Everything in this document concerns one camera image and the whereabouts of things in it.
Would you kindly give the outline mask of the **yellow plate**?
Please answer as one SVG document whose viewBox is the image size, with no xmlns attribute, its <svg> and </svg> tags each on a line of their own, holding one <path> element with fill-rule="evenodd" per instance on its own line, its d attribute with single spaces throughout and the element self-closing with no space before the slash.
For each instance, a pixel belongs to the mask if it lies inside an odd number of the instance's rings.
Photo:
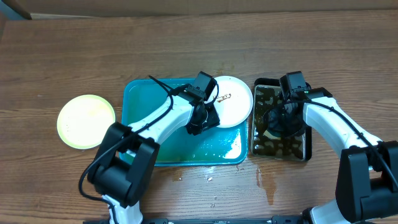
<svg viewBox="0 0 398 224">
<path fill-rule="evenodd" d="M 116 113 L 111 104 L 98 95 L 80 95 L 61 109 L 57 132 L 68 146 L 85 150 L 99 146 Z"/>
</svg>

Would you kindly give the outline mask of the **pink plate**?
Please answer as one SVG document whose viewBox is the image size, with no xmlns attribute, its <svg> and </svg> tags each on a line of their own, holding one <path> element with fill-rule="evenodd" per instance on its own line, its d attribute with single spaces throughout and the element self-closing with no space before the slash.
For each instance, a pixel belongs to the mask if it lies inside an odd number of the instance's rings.
<svg viewBox="0 0 398 224">
<path fill-rule="evenodd" d="M 240 79 L 232 76 L 216 77 L 215 87 L 206 103 L 214 101 L 220 118 L 219 128 L 231 128 L 241 124 L 251 114 L 253 96 L 251 89 Z"/>
</svg>

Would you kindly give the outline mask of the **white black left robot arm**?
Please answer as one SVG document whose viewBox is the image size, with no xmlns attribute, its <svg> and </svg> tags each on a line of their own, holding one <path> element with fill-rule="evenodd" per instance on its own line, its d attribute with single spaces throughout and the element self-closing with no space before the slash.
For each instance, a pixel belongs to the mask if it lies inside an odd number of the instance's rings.
<svg viewBox="0 0 398 224">
<path fill-rule="evenodd" d="M 92 200 L 108 206 L 108 223 L 141 223 L 139 201 L 150 182 L 160 145 L 177 129 L 197 135 L 220 123 L 215 99 L 204 93 L 168 94 L 166 101 L 144 119 L 125 126 L 113 123 L 93 162 L 80 179 L 99 193 Z"/>
</svg>

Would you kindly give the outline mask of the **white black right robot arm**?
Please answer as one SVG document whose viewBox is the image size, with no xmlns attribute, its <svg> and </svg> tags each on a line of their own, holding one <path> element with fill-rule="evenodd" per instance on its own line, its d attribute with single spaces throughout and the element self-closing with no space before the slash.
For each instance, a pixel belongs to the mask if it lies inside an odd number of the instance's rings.
<svg viewBox="0 0 398 224">
<path fill-rule="evenodd" d="M 369 223 L 397 215 L 397 141 L 382 141 L 351 119 L 325 88 L 290 90 L 264 113 L 269 138 L 313 128 L 340 158 L 335 197 L 303 212 L 305 223 Z"/>
</svg>

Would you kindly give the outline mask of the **green yellow sponge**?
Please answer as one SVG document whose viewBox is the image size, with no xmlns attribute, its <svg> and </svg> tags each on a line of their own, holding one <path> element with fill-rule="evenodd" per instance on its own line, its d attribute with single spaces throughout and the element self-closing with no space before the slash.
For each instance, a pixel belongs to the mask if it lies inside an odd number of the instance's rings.
<svg viewBox="0 0 398 224">
<path fill-rule="evenodd" d="M 267 132 L 264 133 L 264 134 L 267 135 L 267 137 L 268 137 L 269 139 L 280 139 L 280 138 L 281 138 L 281 135 L 280 135 L 279 132 L 273 131 L 273 130 L 271 130 L 271 129 L 268 129 Z"/>
</svg>

